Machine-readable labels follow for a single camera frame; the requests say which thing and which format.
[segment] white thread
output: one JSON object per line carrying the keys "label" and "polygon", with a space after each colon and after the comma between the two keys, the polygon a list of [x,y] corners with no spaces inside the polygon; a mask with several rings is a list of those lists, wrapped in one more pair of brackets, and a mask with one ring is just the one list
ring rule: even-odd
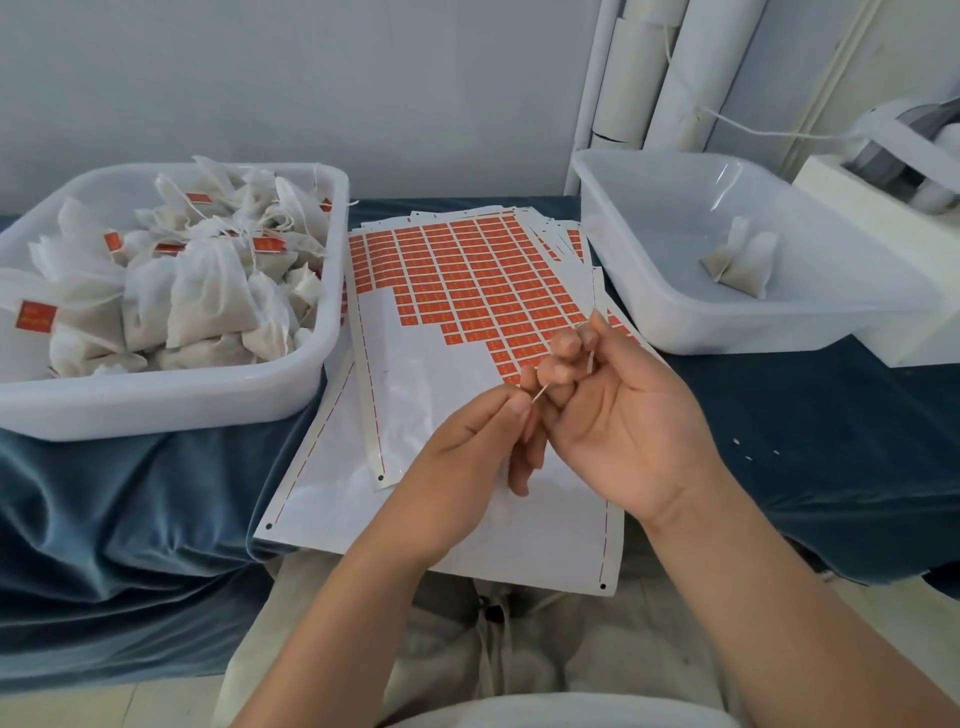
{"label": "white thread", "polygon": [[[663,28],[663,48],[666,51],[666,62],[669,66],[672,66],[673,54],[670,52],[670,29],[665,24],[661,26]],[[739,129],[741,132],[746,132],[748,134],[752,134],[753,136],[783,136],[790,139],[809,139],[811,141],[849,141],[850,139],[856,139],[860,137],[859,134],[853,132],[842,134],[815,134],[803,133],[800,130],[796,130],[795,132],[764,132],[759,129],[752,129],[738,121],[733,121],[733,119],[730,119],[728,116],[724,116],[722,113],[714,111],[709,107],[705,107],[703,104],[697,101],[697,94],[693,90],[692,84],[684,77],[684,74],[680,72],[680,69],[674,68],[673,72],[677,75],[677,80],[684,88],[684,91],[686,91],[687,96],[690,97],[690,101],[693,102],[695,109],[699,109],[700,111],[709,114],[717,121],[725,121],[732,127]]]}

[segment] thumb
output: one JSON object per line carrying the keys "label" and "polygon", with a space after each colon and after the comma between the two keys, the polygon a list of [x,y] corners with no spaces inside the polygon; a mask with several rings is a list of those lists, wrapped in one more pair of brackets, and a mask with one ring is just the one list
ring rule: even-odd
{"label": "thumb", "polygon": [[599,311],[594,310],[590,315],[590,325],[600,335],[597,352],[628,387],[656,389],[667,381],[673,381],[675,375],[669,367],[660,363],[636,341],[613,330]]}
{"label": "thumb", "polygon": [[479,459],[481,467],[489,466],[491,472],[495,473],[519,442],[532,409],[530,395],[518,389],[471,438],[468,447]]}

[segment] white paper roll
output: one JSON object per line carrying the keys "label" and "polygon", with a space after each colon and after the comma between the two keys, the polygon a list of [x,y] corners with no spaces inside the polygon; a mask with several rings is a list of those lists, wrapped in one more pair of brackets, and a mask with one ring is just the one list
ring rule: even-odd
{"label": "white paper roll", "polygon": [[690,0],[644,149],[704,151],[715,119],[696,106],[714,111],[723,106],[765,5],[766,0]]}
{"label": "white paper roll", "polygon": [[639,149],[665,71],[662,26],[617,18],[593,131]]}

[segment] white pants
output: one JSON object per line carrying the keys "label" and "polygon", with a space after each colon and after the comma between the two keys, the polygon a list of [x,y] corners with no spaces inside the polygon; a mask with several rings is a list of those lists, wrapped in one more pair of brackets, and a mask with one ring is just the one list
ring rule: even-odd
{"label": "white pants", "polygon": [[[612,597],[427,573],[383,696],[381,724],[468,700],[532,692],[669,697],[749,726],[708,639],[635,522]],[[213,726],[249,699],[340,556],[300,551],[230,660]]]}

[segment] orange label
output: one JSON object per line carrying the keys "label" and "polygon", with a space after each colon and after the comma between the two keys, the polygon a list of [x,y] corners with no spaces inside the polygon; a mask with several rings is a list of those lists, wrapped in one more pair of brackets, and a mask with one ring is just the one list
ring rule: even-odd
{"label": "orange label", "polygon": [[187,192],[186,199],[194,205],[213,205],[213,198],[203,192]]}
{"label": "orange label", "polygon": [[20,313],[17,314],[14,326],[25,331],[50,333],[53,330],[55,318],[57,318],[56,306],[36,301],[24,301],[20,306]]}
{"label": "orange label", "polygon": [[154,247],[154,253],[157,255],[178,255],[183,252],[181,243],[157,243]]}
{"label": "orange label", "polygon": [[104,235],[104,240],[107,242],[107,248],[111,253],[116,253],[123,248],[123,238],[120,237],[119,232],[108,232]]}
{"label": "orange label", "polygon": [[258,253],[286,253],[287,246],[277,237],[255,237],[253,249]]}

